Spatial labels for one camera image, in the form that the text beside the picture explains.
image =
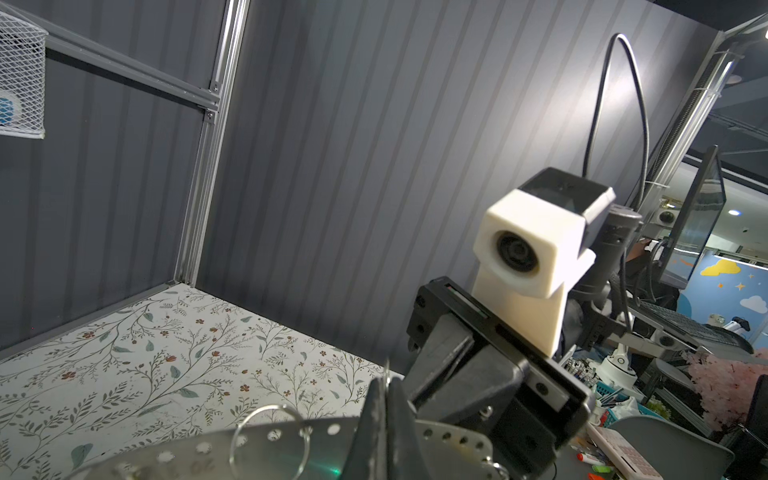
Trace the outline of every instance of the camera lens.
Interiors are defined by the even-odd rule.
[[[672,212],[661,212],[661,214],[659,214],[659,220],[664,223],[672,223],[674,222],[674,214]]]
[[[504,232],[496,243],[498,254],[510,268],[530,272],[538,265],[538,258],[528,242],[512,232]]]

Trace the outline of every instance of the security camera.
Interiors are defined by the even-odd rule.
[[[658,207],[649,221],[643,227],[643,236],[648,238],[658,238],[664,230],[670,230],[677,222],[677,215],[680,210],[670,208],[669,202],[664,200],[664,205]]]
[[[613,189],[547,168],[492,205],[473,250],[474,298],[548,356],[557,350],[568,291],[586,273]]]

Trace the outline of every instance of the white calculator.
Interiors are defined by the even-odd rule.
[[[663,480],[659,472],[619,432],[587,424],[592,441],[627,480]]]

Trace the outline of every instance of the gray striped wall panel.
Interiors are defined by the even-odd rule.
[[[46,138],[0,136],[0,348],[171,280],[202,112],[48,59]]]
[[[227,0],[6,0],[124,55],[208,88]],[[137,47],[131,49],[131,40]],[[166,61],[161,45],[167,44]],[[187,54],[193,52],[187,67]]]
[[[545,166],[581,170],[617,31],[653,144],[715,32],[650,2],[254,2],[199,286],[404,370],[416,289],[471,285],[485,209]],[[621,198],[641,152],[628,74],[618,56],[591,170]]]

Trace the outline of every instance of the desk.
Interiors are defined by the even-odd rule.
[[[565,446],[561,452],[558,460],[555,464],[558,466],[557,480],[587,480],[587,475],[594,473],[592,471],[592,465],[588,463],[580,462],[576,458],[578,452],[569,446]],[[595,473],[597,476],[604,478],[611,478],[613,473]],[[544,473],[538,478],[538,480],[552,480],[554,477],[554,466],[547,468]]]

